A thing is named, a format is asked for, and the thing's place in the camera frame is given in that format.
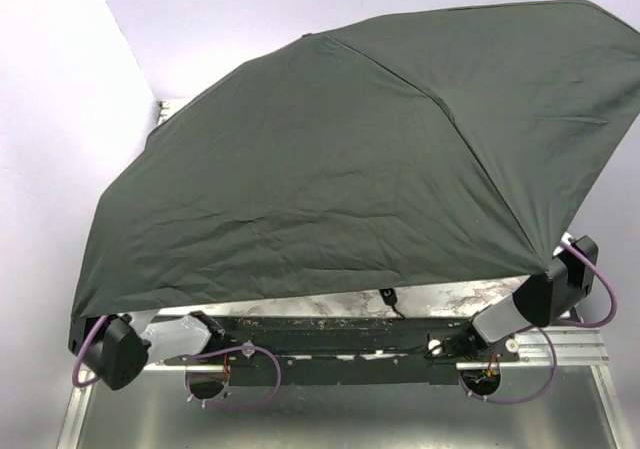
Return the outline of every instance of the marble surface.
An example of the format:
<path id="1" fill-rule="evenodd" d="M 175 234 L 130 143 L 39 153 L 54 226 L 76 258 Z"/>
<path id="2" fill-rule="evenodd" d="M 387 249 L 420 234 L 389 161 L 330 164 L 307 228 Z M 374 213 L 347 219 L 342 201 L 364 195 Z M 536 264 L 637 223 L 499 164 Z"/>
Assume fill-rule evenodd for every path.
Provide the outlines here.
<path id="1" fill-rule="evenodd" d="M 407 317 L 469 317 L 513 292 L 524 277 L 397 288 L 398 309 Z M 163 315 L 202 310 L 212 315 L 288 317 L 394 317 L 377 290 L 264 299 L 163 309 Z"/>

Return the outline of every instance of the gray panel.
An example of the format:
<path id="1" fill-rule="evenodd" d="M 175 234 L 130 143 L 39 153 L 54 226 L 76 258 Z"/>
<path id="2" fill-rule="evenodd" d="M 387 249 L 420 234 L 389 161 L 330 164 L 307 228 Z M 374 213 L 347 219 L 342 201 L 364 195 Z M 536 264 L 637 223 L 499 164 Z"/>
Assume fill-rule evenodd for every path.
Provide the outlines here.
<path id="1" fill-rule="evenodd" d="M 535 391 L 548 368 L 505 371 L 501 396 Z M 234 388 L 234 395 L 261 389 Z M 180 371 L 145 371 L 131 386 L 96 387 L 81 449 L 615 447 L 591 369 L 563 367 L 544 398 L 519 406 L 470 400 L 426 384 L 284 387 L 251 412 L 186 403 Z"/>

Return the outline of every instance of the white wall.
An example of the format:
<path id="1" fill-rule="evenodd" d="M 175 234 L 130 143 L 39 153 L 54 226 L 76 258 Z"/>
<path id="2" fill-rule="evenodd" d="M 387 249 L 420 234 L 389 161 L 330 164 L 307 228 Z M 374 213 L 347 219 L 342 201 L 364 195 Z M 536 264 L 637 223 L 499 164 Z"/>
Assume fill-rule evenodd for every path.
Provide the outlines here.
<path id="1" fill-rule="evenodd" d="M 0 0 L 0 447 L 56 447 L 101 191 L 155 101 L 103 0 Z"/>
<path id="2" fill-rule="evenodd" d="M 107 0 L 159 99 L 193 97 L 236 66 L 390 12 L 524 0 Z"/>
<path id="3" fill-rule="evenodd" d="M 640 0 L 590 0 L 640 30 Z M 640 120 L 631 128 L 598 179 L 572 225 L 600 246 L 600 266 L 619 292 L 620 311 L 603 330 L 611 369 L 627 420 L 640 443 Z M 608 301 L 596 287 L 585 301 L 591 317 Z"/>

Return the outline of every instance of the gray floor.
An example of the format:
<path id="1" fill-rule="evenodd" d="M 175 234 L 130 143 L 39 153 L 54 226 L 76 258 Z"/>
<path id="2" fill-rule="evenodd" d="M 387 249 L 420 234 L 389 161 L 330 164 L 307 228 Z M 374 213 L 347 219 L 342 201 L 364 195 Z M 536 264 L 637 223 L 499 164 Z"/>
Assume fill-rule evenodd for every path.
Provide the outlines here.
<path id="1" fill-rule="evenodd" d="M 548 368 L 505 371 L 500 396 L 535 391 Z M 234 389 L 238 400 L 266 389 Z M 145 371 L 131 386 L 91 395 L 82 449 L 608 448 L 614 447 L 589 367 L 560 369 L 544 398 L 520 406 L 471 400 L 426 384 L 284 387 L 251 412 L 187 404 L 183 374 Z"/>

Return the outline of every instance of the green fabric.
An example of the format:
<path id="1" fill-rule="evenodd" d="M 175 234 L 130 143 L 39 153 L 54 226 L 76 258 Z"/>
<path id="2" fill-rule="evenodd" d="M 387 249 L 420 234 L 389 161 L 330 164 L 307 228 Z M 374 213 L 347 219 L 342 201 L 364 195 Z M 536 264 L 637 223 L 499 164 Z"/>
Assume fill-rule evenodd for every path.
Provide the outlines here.
<path id="1" fill-rule="evenodd" d="M 151 134 L 72 314 L 540 273 L 639 110 L 640 34 L 582 1 L 303 37 Z"/>

